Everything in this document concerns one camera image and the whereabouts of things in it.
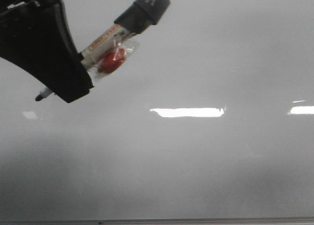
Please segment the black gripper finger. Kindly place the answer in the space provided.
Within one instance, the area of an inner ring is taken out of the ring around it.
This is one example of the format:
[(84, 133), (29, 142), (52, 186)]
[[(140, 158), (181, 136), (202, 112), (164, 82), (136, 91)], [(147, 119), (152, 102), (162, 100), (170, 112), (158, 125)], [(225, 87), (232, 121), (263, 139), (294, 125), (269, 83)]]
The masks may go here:
[(0, 56), (67, 103), (93, 88), (69, 32), (63, 0), (39, 0), (2, 12)]

